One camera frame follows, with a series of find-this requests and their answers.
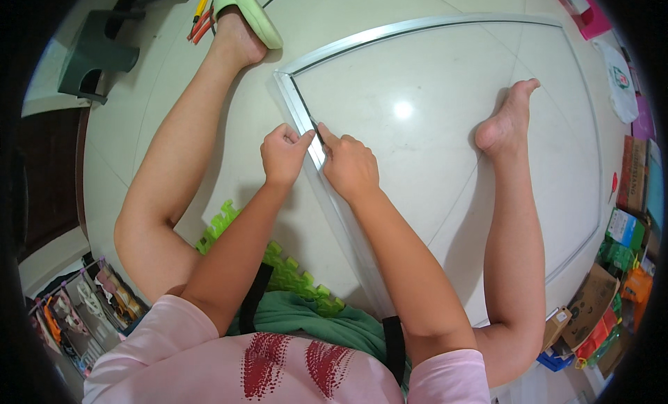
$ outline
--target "white plastic bag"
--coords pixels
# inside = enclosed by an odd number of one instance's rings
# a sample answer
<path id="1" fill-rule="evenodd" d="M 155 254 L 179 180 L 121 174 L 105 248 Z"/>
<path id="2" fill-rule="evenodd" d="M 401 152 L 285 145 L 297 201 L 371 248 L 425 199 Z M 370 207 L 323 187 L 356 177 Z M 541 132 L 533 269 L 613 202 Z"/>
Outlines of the white plastic bag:
<path id="1" fill-rule="evenodd" d="M 601 52 L 605 60 L 610 85 L 610 101 L 614 113 L 624 123 L 631 123 L 638 118 L 638 101 L 635 99 L 635 90 L 630 82 L 629 66 L 624 57 L 605 41 L 596 38 L 592 40 L 594 47 Z"/>

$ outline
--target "screwdriver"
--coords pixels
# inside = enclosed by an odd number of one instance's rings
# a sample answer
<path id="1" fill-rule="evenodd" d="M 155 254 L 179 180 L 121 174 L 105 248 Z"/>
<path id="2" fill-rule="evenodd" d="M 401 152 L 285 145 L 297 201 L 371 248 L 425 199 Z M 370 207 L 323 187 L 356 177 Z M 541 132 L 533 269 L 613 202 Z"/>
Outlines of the screwdriver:
<path id="1" fill-rule="evenodd" d="M 197 5 L 197 9 L 195 10 L 195 16 L 192 18 L 192 27 L 190 28 L 190 37 L 192 37 L 192 31 L 195 28 L 195 25 L 197 24 L 197 21 L 200 19 L 200 17 L 202 16 L 202 13 L 205 10 L 207 1 L 208 0 L 200 0 L 199 4 Z"/>

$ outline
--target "green foam mat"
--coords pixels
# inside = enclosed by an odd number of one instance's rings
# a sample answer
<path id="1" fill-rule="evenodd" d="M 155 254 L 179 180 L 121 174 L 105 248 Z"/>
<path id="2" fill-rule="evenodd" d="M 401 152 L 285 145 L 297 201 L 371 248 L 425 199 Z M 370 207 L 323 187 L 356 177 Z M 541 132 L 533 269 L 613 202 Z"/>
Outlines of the green foam mat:
<path id="1" fill-rule="evenodd" d="M 241 209 L 232 207 L 232 200 L 227 200 L 221 207 L 221 212 L 211 219 L 211 225 L 206 228 L 202 238 L 195 244 L 201 254 L 206 254 L 213 242 L 227 229 L 230 223 L 239 215 Z M 297 272 L 299 264 L 292 257 L 283 259 L 280 253 L 283 249 L 274 241 L 267 245 L 262 261 L 274 267 L 267 291 L 292 291 L 305 300 L 313 300 L 317 305 L 317 312 L 322 317 L 333 317 L 343 310 L 345 304 L 338 297 L 331 299 L 329 289 L 324 285 L 313 286 L 313 275 L 304 271 Z"/>

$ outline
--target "foot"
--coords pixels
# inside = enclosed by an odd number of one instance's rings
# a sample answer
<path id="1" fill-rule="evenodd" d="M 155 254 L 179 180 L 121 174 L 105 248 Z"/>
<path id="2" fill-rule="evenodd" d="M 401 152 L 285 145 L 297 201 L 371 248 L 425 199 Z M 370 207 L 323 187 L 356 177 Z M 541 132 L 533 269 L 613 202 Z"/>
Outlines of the foot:
<path id="1" fill-rule="evenodd" d="M 221 10 L 214 46 L 231 47 L 241 67 L 260 62 L 267 53 L 267 47 L 236 6 L 227 6 Z"/>
<path id="2" fill-rule="evenodd" d="M 496 116 L 480 124 L 476 132 L 476 145 L 489 156 L 499 152 L 516 152 L 526 145 L 529 130 L 529 96 L 540 87 L 536 78 L 516 82 Z"/>

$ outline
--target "right hand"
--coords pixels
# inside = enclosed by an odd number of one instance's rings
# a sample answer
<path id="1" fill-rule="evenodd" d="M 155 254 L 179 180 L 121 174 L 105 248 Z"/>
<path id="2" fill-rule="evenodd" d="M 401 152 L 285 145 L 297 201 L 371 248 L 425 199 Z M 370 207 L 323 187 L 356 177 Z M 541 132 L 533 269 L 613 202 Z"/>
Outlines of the right hand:
<path id="1" fill-rule="evenodd" d="M 348 204 L 380 189 L 378 163 L 371 149 L 347 134 L 339 139 L 323 123 L 318 124 L 318 131 L 327 153 L 323 172 Z"/>

